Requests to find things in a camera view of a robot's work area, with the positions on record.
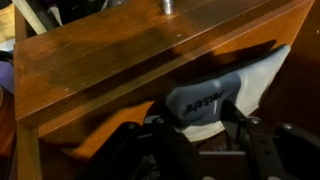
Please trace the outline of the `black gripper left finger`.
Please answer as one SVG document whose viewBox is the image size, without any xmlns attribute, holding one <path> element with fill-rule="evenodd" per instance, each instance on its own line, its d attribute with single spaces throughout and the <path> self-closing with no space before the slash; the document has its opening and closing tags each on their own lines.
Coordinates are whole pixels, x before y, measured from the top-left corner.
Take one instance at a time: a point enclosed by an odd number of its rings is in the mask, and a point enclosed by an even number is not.
<svg viewBox="0 0 320 180">
<path fill-rule="evenodd" d="M 214 180 L 196 148 L 162 117 L 152 120 L 156 143 L 154 157 L 169 180 Z"/>
</svg>

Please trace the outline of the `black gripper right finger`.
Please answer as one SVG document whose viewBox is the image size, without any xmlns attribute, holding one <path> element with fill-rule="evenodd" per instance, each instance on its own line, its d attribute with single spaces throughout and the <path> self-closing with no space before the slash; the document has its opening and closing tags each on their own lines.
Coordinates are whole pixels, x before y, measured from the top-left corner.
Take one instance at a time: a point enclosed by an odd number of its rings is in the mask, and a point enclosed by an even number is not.
<svg viewBox="0 0 320 180">
<path fill-rule="evenodd" d="M 225 100 L 220 119 L 232 141 L 246 152 L 254 178 L 288 180 L 273 135 L 259 118 L 246 117 L 231 101 Z"/>
</svg>

